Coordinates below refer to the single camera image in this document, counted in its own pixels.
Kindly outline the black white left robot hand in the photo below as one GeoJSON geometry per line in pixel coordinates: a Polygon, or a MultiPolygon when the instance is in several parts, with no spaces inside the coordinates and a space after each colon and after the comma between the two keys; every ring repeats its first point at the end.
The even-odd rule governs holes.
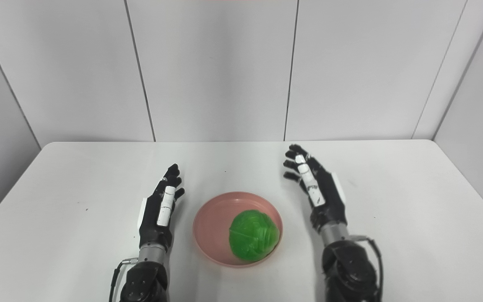
{"type": "Polygon", "coordinates": [[[146,199],[139,228],[140,248],[159,244],[168,251],[172,247],[171,218],[177,200],[185,193],[184,188],[179,188],[181,183],[180,169],[175,163],[167,169],[154,192],[146,199]]]}

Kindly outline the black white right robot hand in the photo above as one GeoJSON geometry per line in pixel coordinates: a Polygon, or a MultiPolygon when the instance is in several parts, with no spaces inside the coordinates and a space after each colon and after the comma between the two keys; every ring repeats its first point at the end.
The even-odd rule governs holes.
{"type": "Polygon", "coordinates": [[[334,175],[300,145],[290,145],[285,156],[284,167],[290,169],[284,178],[299,184],[308,196],[310,222],[317,233],[325,225],[347,225],[343,190],[334,175]]]}

